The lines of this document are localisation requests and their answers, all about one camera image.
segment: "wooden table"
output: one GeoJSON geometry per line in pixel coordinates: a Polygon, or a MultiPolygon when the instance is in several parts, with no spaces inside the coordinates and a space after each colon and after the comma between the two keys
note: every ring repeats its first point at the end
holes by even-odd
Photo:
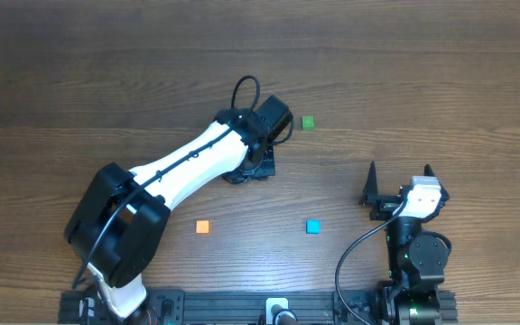
{"type": "MultiPolygon", "coordinates": [[[[173,211],[147,285],[332,291],[378,224],[358,205],[370,161],[386,193],[430,163],[451,195],[427,226],[454,243],[442,288],[462,321],[520,321],[515,0],[0,0],[0,321],[56,321],[80,264],[62,232],[95,172],[187,143],[245,74],[316,131],[276,148],[269,181],[214,180],[173,211]]],[[[341,281],[385,278],[379,235],[341,281]]]]}

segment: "black cable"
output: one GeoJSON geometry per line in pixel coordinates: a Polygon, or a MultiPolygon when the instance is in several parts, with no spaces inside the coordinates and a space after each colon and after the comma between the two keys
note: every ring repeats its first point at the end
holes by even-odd
{"type": "Polygon", "coordinates": [[[444,243],[444,245],[449,249],[449,253],[448,255],[450,255],[450,253],[452,252],[452,243],[451,241],[446,238],[443,234],[439,234],[439,233],[436,233],[434,231],[429,231],[429,230],[424,230],[422,234],[425,234],[425,235],[429,235],[429,236],[433,236],[435,238],[438,238],[440,240],[442,240],[442,242],[444,243]]]}
{"type": "Polygon", "coordinates": [[[344,251],[344,254],[340,257],[339,263],[336,265],[336,272],[334,274],[334,285],[336,286],[336,294],[339,296],[340,301],[344,305],[344,307],[354,316],[357,318],[357,320],[362,321],[365,323],[365,325],[372,325],[367,320],[362,318],[360,315],[358,315],[355,311],[348,306],[347,301],[344,299],[344,296],[342,295],[342,292],[340,291],[340,268],[344,264],[344,260],[347,258],[348,254],[352,252],[352,250],[358,246],[358,244],[362,243],[363,241],[367,240],[369,237],[373,236],[375,233],[380,231],[382,228],[386,227],[389,223],[395,221],[398,216],[403,212],[404,207],[406,206],[406,196],[403,197],[404,201],[403,204],[398,208],[397,211],[393,214],[393,216],[388,219],[387,221],[383,222],[380,226],[368,231],[366,234],[362,235],[359,239],[357,239],[352,245],[350,245],[346,251],[344,251]]]}
{"type": "MultiPolygon", "coordinates": [[[[238,83],[236,84],[236,87],[234,88],[234,92],[232,93],[232,105],[231,105],[231,107],[234,108],[234,101],[236,99],[236,93],[238,91],[238,88],[240,87],[242,82],[244,82],[247,79],[252,79],[254,81],[254,83],[256,84],[256,95],[255,95],[255,98],[254,98],[254,102],[252,102],[252,106],[248,109],[248,114],[251,114],[254,111],[254,107],[256,106],[256,104],[258,104],[258,99],[260,98],[260,82],[258,81],[258,79],[256,77],[244,76],[244,77],[242,77],[238,81],[238,83]]],[[[98,250],[99,243],[103,239],[104,235],[107,233],[107,229],[109,228],[109,226],[114,222],[114,220],[116,220],[117,215],[119,215],[119,213],[128,204],[130,204],[132,202],[132,200],[135,199],[135,197],[140,192],[142,192],[146,187],[148,187],[153,182],[155,182],[157,180],[160,180],[163,175],[165,175],[167,172],[171,171],[172,169],[176,168],[181,163],[186,162],[187,160],[189,160],[190,158],[192,158],[194,156],[197,156],[198,153],[202,152],[203,150],[205,150],[207,148],[211,148],[212,145],[214,145],[218,141],[222,140],[226,135],[228,135],[233,130],[234,130],[234,127],[233,126],[229,126],[226,131],[224,131],[221,135],[216,137],[214,140],[211,140],[207,144],[202,145],[200,148],[198,148],[198,149],[196,149],[194,151],[189,152],[188,154],[186,154],[185,156],[181,157],[178,161],[174,162],[170,166],[164,168],[161,171],[158,171],[151,179],[149,179],[148,181],[145,181],[142,185],[138,186],[129,195],[127,195],[118,204],[117,209],[112,213],[112,215],[107,220],[106,225],[101,229],[101,232],[99,233],[99,236],[97,237],[96,242],[94,243],[94,245],[89,250],[88,256],[84,259],[84,262],[81,264],[81,267],[79,268],[78,273],[74,277],[73,282],[71,283],[71,289],[75,289],[78,286],[79,279],[81,278],[83,273],[86,271],[86,268],[88,267],[89,262],[91,262],[91,258],[93,257],[93,255],[98,250]]]]}
{"type": "Polygon", "coordinates": [[[272,142],[272,145],[277,146],[278,144],[283,144],[286,141],[288,141],[288,139],[290,139],[290,137],[293,136],[293,130],[294,130],[294,116],[292,116],[292,119],[290,120],[290,128],[288,129],[288,135],[281,141],[272,142]]]}

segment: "wood grain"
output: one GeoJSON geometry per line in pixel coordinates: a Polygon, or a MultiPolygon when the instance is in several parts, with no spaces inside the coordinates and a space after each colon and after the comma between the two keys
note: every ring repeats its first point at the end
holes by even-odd
{"type": "MultiPolygon", "coordinates": [[[[248,73],[316,131],[276,149],[277,177],[182,203],[148,285],[331,291],[375,225],[370,161],[389,193],[430,163],[460,320],[520,322],[520,0],[0,0],[0,321],[56,321],[80,263],[62,231],[94,173],[185,144],[248,73]]],[[[370,239],[343,285],[385,279],[386,259],[370,239]]]]}

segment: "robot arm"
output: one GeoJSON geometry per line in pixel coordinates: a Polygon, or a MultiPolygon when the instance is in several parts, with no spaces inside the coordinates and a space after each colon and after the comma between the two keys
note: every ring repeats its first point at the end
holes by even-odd
{"type": "Polygon", "coordinates": [[[141,272],[171,211],[219,175],[232,183],[274,175],[272,145],[292,119],[288,106],[271,96],[256,111],[220,111],[202,135],[156,162],[129,172],[112,162],[96,174],[64,236],[118,318],[129,317],[146,297],[141,272]],[[123,210],[131,218],[119,217],[123,210]]]}

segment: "brown tabletop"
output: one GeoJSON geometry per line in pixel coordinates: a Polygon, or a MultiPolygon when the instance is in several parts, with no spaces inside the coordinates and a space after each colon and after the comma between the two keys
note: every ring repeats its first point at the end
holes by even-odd
{"type": "MultiPolygon", "coordinates": [[[[214,180],[173,211],[148,286],[330,292],[378,224],[358,205],[369,163],[389,194],[430,163],[460,320],[520,321],[515,0],[0,0],[0,321],[57,320],[80,263],[63,229],[95,172],[186,144],[245,74],[316,130],[276,148],[269,181],[214,180]]],[[[386,278],[378,235],[341,281],[386,278]]]]}

